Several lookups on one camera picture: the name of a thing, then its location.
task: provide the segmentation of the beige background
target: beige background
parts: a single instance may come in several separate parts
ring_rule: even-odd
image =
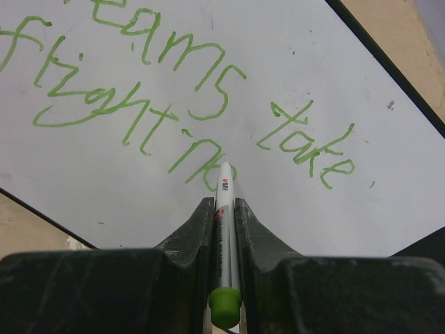
[[[444,70],[413,0],[343,3],[445,120]],[[20,251],[82,248],[85,247],[73,238],[0,195],[0,259]]]

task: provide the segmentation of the smudge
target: smudge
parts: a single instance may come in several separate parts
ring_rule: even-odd
[[[364,98],[366,99],[366,101],[370,101],[371,100],[371,92],[369,91],[369,89],[364,88],[362,91],[363,91]]]
[[[68,237],[67,241],[65,242],[68,248],[72,251],[82,251],[89,249],[87,246],[82,244],[80,241],[77,241],[73,237]]]
[[[392,107],[394,104],[395,104],[394,101],[390,101],[390,103],[388,103],[388,105],[387,105],[388,110],[394,110]]]
[[[213,13],[210,12],[210,27],[211,27],[211,30],[213,30],[213,15],[212,14]]]

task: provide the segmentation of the whiteboard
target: whiteboard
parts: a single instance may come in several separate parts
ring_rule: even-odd
[[[96,247],[158,244],[225,159],[305,255],[444,226],[442,135],[323,0],[6,0],[0,22],[0,187]]]

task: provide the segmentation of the green handwriting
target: green handwriting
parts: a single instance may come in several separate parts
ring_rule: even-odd
[[[281,115],[283,115],[286,118],[286,122],[284,122],[279,127],[277,127],[277,129],[273,130],[271,133],[269,133],[268,135],[266,135],[265,137],[260,139],[257,142],[257,146],[259,148],[261,148],[262,150],[270,150],[270,147],[264,146],[263,142],[268,140],[270,137],[274,136],[276,133],[283,130],[287,125],[291,124],[292,122],[301,124],[301,125],[307,125],[308,124],[307,117],[305,117],[304,120],[299,120],[298,118],[307,109],[310,108],[310,106],[313,104],[313,102],[314,102],[313,100],[309,101],[309,103],[303,109],[301,109],[299,112],[297,112],[293,117],[291,117],[285,110],[280,108],[276,103],[274,103],[274,102],[270,103],[270,107],[272,109],[274,116],[280,117]],[[309,160],[309,176],[313,177],[314,176],[315,159],[321,153],[328,153],[328,154],[332,154],[334,156],[342,156],[343,152],[337,152],[337,151],[333,150],[332,146],[337,143],[340,143],[341,141],[344,141],[346,138],[348,138],[348,136],[352,133],[354,126],[355,126],[355,124],[352,123],[349,126],[349,128],[346,130],[345,134],[343,134],[339,138],[334,139],[333,141],[329,142],[328,144],[323,145],[320,148],[314,148],[313,150],[311,150],[308,153],[306,153],[306,152],[311,148],[312,144],[314,144],[315,139],[308,136],[303,131],[292,132],[279,144],[279,147],[280,147],[281,151],[286,152],[286,153],[296,153],[297,152],[297,155],[295,155],[295,157],[293,158],[293,162],[297,165],[300,165],[300,164]],[[307,142],[304,145],[298,146],[296,148],[289,148],[288,146],[286,146],[286,144],[295,136],[301,136]],[[339,169],[339,167],[346,165],[346,164],[350,164],[350,166],[351,166],[350,170]],[[323,170],[324,171],[321,173],[320,179],[321,179],[322,183],[326,186],[326,188],[331,189],[332,187],[325,181],[325,176],[331,172],[341,173],[341,174],[346,174],[346,175],[352,174],[355,170],[355,165],[352,160],[347,159],[347,160],[337,163],[329,168],[324,168]]]
[[[104,24],[106,26],[114,26],[116,28],[123,28],[125,26],[125,24],[118,24],[116,22],[107,21],[105,19],[100,19],[97,17],[97,13],[99,12],[100,5],[110,5],[110,6],[115,6],[118,8],[125,8],[125,6],[127,5],[127,0],[122,0],[122,2],[107,1],[107,0],[91,0],[91,1],[95,3],[95,7],[92,10],[92,19],[95,22],[97,22],[99,24]]]
[[[139,111],[139,114],[134,119],[133,124],[131,124],[129,130],[125,134],[124,139],[122,140],[123,146],[130,145],[130,142],[128,140],[129,140],[131,134],[133,133],[134,129],[136,128],[136,125],[139,123],[140,119],[142,118],[142,116],[144,115],[145,111],[148,109],[148,106],[150,104],[150,100],[138,100],[136,102],[142,103],[143,107]]]
[[[201,139],[200,141],[196,141],[190,146],[190,148],[173,164],[173,166],[170,167],[168,170],[168,173],[171,174],[178,165],[184,161],[186,157],[188,157],[196,148],[198,148],[200,145],[209,143],[213,145],[216,148],[216,153],[207,160],[201,167],[199,167],[186,181],[185,183],[188,184],[190,181],[192,181],[195,177],[197,177],[200,173],[202,174],[202,180],[204,181],[204,184],[210,191],[216,191],[214,187],[212,187],[207,179],[208,174],[211,170],[219,168],[220,164],[218,164],[219,159],[221,159],[225,154],[221,153],[222,148],[219,144],[217,144],[215,141],[212,141],[211,139]],[[234,180],[236,179],[237,172],[235,167],[232,167],[232,173],[234,176]]]
[[[270,103],[270,108],[272,109],[272,112],[275,116],[280,117],[281,115],[283,115],[287,121],[284,122],[283,124],[281,124],[277,129],[273,130],[271,133],[269,133],[268,135],[266,135],[265,137],[263,137],[262,139],[260,139],[257,142],[257,146],[259,148],[261,148],[262,150],[270,150],[270,148],[262,145],[262,143],[264,141],[267,141],[270,137],[272,137],[273,135],[277,134],[278,132],[280,132],[281,130],[283,130],[286,126],[288,126],[289,124],[291,124],[292,122],[298,123],[298,124],[302,124],[302,125],[307,125],[307,117],[305,117],[304,120],[299,120],[298,118],[307,110],[311,107],[311,105],[314,103],[313,100],[310,100],[309,103],[303,108],[301,109],[299,112],[297,112],[293,117],[291,117],[290,115],[288,115],[288,113],[286,111],[284,111],[282,108],[280,108],[276,103],[271,102]]]
[[[8,52],[6,53],[5,58],[0,63],[0,72],[5,68],[5,66],[8,64],[9,60],[13,56],[15,48],[17,46],[17,41],[19,40],[19,38],[30,40],[30,41],[36,43],[39,46],[39,50],[40,51],[43,50],[43,44],[37,38],[34,38],[34,37],[30,36],[30,35],[25,35],[25,34],[21,33],[22,30],[24,29],[24,27],[31,21],[39,21],[44,26],[52,26],[51,22],[46,22],[41,17],[38,17],[38,16],[27,16],[27,17],[24,18],[22,23],[19,24],[19,26],[17,27],[17,29],[15,29],[15,31],[0,30],[0,35],[11,35],[13,37],[13,41],[11,43],[11,46],[10,46]]]
[[[349,164],[350,166],[350,170],[343,170],[343,169],[338,169],[337,167],[343,166],[343,165],[347,165]],[[345,174],[345,175],[350,175],[352,173],[354,173],[355,170],[355,164],[353,163],[353,161],[351,159],[339,162],[335,165],[332,165],[328,168],[324,168],[324,171],[321,173],[320,175],[320,179],[322,181],[322,183],[325,185],[326,188],[328,189],[332,189],[332,186],[330,184],[327,183],[325,176],[330,173],[330,172],[335,172],[335,173],[340,173],[340,174]]]
[[[244,74],[244,72],[241,71],[239,68],[237,68],[235,65],[229,65],[229,66],[227,66],[227,67],[221,72],[221,75],[218,77],[218,80],[216,80],[216,82],[215,82],[215,88],[216,88],[216,90],[217,90],[220,94],[222,94],[222,96],[224,97],[224,102],[222,103],[222,107],[221,107],[221,109],[220,109],[217,113],[215,113],[215,114],[213,114],[213,115],[209,115],[209,116],[196,116],[196,115],[193,115],[192,112],[191,112],[190,110],[188,110],[188,115],[189,115],[191,118],[193,118],[193,119],[195,119],[195,120],[211,120],[211,119],[213,119],[213,118],[218,118],[218,117],[220,117],[220,116],[224,113],[225,109],[227,108],[227,104],[229,103],[229,95],[228,95],[224,90],[221,89],[221,87],[220,87],[220,83],[221,83],[221,81],[224,79],[224,77],[225,77],[225,75],[227,74],[227,72],[229,72],[229,70],[234,70],[236,73],[238,73],[239,75],[241,75],[241,77],[242,77],[244,80],[247,79],[247,76]]]
[[[167,55],[167,53],[174,46],[178,45],[183,40],[188,40],[185,50],[182,52],[181,56],[179,57],[178,61],[175,64],[175,66],[173,67],[174,71],[176,71],[179,68],[179,66],[182,64],[182,62],[186,58],[186,56],[194,51],[205,49],[207,47],[213,47],[220,52],[218,59],[216,59],[215,63],[213,63],[213,65],[210,67],[210,69],[207,71],[207,73],[201,79],[199,84],[195,87],[195,92],[197,92],[199,89],[201,89],[202,85],[204,85],[204,83],[211,76],[211,74],[218,67],[218,65],[220,65],[220,63],[223,61],[223,58],[225,56],[225,50],[219,44],[216,44],[216,43],[204,43],[201,45],[195,45],[193,47],[192,46],[193,45],[193,34],[191,34],[191,33],[183,35],[180,38],[178,38],[177,40],[175,40],[175,37],[176,37],[176,31],[173,31],[172,35],[170,36],[170,38],[167,41],[167,45],[164,47],[164,50],[161,52],[161,55],[158,58],[158,63],[162,63],[162,61],[165,58],[165,56]]]
[[[153,25],[150,28],[137,30],[137,31],[130,31],[130,29],[136,25],[136,22],[138,21],[139,15],[141,13],[147,13],[147,14],[154,15]],[[122,29],[120,29],[120,33],[125,36],[135,36],[135,35],[142,35],[144,33],[148,33],[147,39],[145,40],[145,45],[144,45],[144,49],[142,52],[142,58],[141,58],[142,62],[146,65],[149,65],[152,63],[151,61],[147,60],[148,47],[150,45],[150,42],[152,41],[155,31],[158,29],[160,24],[161,24],[161,14],[160,13],[155,13],[153,10],[148,9],[148,8],[139,8],[136,11],[136,13],[134,14],[133,18],[130,20],[130,22],[127,25],[123,26]]]
[[[48,106],[45,109],[41,110],[33,119],[33,125],[35,127],[69,127],[70,125],[76,125],[76,124],[81,124],[83,122],[86,122],[87,120],[91,120],[94,117],[96,117],[96,115],[89,115],[85,118],[82,118],[81,120],[73,120],[71,122],[64,122],[64,123],[40,123],[39,120],[40,118],[46,113],[48,112],[53,106]]]
[[[77,66],[61,63],[57,57],[54,56],[54,53],[62,44],[62,42],[65,40],[65,36],[61,36],[57,39],[57,41],[54,43],[53,47],[49,50],[49,53],[47,55],[47,58],[38,72],[37,76],[34,79],[34,86],[41,88],[42,86],[39,84],[40,79],[42,78],[43,74],[46,72],[47,68],[49,67],[49,64],[54,64],[58,67],[67,68],[70,70],[70,72],[65,75],[62,80],[48,92],[49,97],[58,97],[58,96],[69,96],[69,95],[83,95],[87,94],[88,90],[72,90],[68,92],[59,92],[59,90],[70,80],[74,75],[76,75],[79,72],[79,68]]]
[[[168,113],[168,111],[170,110],[171,106],[168,106],[167,109],[164,112],[160,112],[157,110],[154,110],[153,108],[150,108],[150,113],[153,113],[155,115],[160,116],[159,120],[156,122],[156,124],[153,126],[153,128],[150,130],[150,132],[148,133],[148,135],[145,137],[144,141],[142,142],[142,144],[140,144],[140,151],[145,154],[145,155],[151,155],[150,153],[147,153],[144,148],[148,143],[148,140],[152,137],[153,133],[156,131],[156,129],[159,127],[159,125],[161,125],[161,123],[164,121],[165,118],[174,120],[175,122],[178,122],[179,119],[176,115],[172,114],[172,113]]]

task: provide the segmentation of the black border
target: black border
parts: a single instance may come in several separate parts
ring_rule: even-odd
[[[422,112],[422,114],[431,122],[433,127],[445,138],[445,124],[442,122],[440,117],[431,109],[431,107],[426,103],[426,101],[422,98],[422,96],[416,91],[416,89],[412,86],[412,84],[406,79],[406,77],[402,74],[402,72],[394,65],[394,63],[389,59],[389,57],[383,52],[383,50],[377,45],[377,43],[373,40],[373,38],[364,30],[363,26],[355,19],[355,17],[351,14],[351,12],[342,4],[340,0],[325,0],[326,3],[333,9],[333,11],[339,16],[339,18],[346,24],[346,26],[352,31],[352,33],[359,39],[359,41],[368,49],[368,51],[374,56],[374,58],[381,64],[381,66],[388,72],[391,78],[402,88],[403,92],[414,102],[417,108]],[[21,201],[19,198],[13,196],[7,191],[0,188],[0,193],[4,196],[10,198],[15,201],[19,205],[25,207],[29,211],[33,212],[35,215],[44,219],[48,223],[52,224],[59,230],[68,234],[69,236],[79,240],[86,246],[90,248],[97,248],[87,242],[85,239],[80,238],[78,235],[64,228],[62,225],[53,221],[49,217],[45,216],[38,210],[30,207],[25,202]],[[416,248],[414,245],[418,244],[420,241],[409,246],[409,249],[414,251],[410,253],[411,256],[422,254],[425,256],[426,254],[435,254],[437,256],[445,257],[445,247],[443,247],[443,251],[440,255],[437,254],[438,248],[434,245],[445,245],[445,233],[444,228],[439,229],[438,231],[431,233],[427,237],[421,239],[422,241],[422,252],[417,253],[415,251]],[[405,250],[401,250],[397,253],[397,255],[405,254]]]

